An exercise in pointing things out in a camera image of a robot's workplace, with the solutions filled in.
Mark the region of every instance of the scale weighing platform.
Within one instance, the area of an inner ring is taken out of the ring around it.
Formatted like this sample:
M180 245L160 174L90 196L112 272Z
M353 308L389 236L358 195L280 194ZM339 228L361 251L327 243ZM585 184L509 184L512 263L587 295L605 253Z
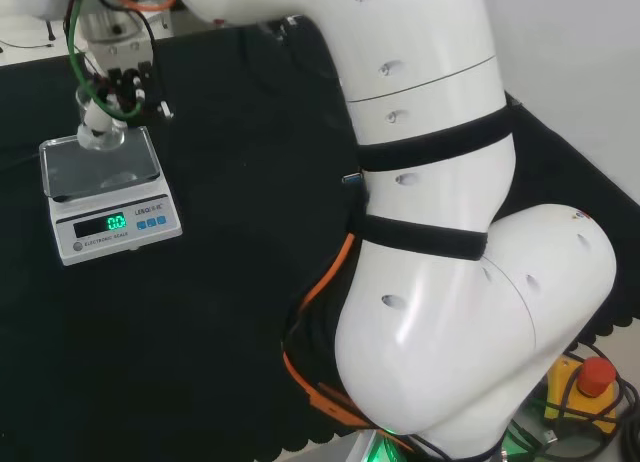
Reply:
M66 266L182 235L169 185L146 128L109 150L76 136L40 146L44 192Z

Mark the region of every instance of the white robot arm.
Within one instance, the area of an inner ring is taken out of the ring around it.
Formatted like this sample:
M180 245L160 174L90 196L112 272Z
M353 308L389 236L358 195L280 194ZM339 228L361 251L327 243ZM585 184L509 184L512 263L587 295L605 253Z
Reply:
M210 22L318 26L370 195L336 336L342 382L388 431L454 459L494 447L608 295L616 262L568 207L490 229L515 152L483 0L183 1ZM29 7L50 16L62 2Z

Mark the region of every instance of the black strap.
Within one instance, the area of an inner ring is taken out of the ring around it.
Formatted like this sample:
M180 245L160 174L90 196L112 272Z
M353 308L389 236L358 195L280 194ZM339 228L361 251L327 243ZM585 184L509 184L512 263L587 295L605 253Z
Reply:
M488 238L484 232L414 224L375 215L354 218L351 225L354 233L374 244L453 259L480 260Z
M384 144L361 145L358 161L369 172L408 169L475 152L504 140L512 132L511 112L504 107L440 132Z

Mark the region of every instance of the green digital readout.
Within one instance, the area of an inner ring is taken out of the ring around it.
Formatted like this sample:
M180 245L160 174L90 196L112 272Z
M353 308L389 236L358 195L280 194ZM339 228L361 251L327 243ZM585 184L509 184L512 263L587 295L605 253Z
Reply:
M103 215L91 220L85 220L74 224L76 237L89 237L90 235L101 234L111 230L124 229L127 226L127 219L122 212L117 214Z
M127 226L127 219L122 215L115 215L107 218L107 227L109 230L123 229Z

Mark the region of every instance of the table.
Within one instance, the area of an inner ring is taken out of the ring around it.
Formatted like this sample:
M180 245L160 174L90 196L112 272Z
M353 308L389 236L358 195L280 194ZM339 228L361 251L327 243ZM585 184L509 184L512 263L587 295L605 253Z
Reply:
M181 238L63 269L37 163L0 172L0 460L262 462L333 437L286 374L280 332L292 295L343 240L355 140L337 82L315 71L327 58L317 34L299 48L304 66L256 29L247 63L238 40L161 44L176 119L151 136ZM11 94L0 167L75 132L65 59L0 68L0 81ZM638 207L525 110L515 116L518 169L500 216L543 202L594 216L621 270L584 337L628 324Z

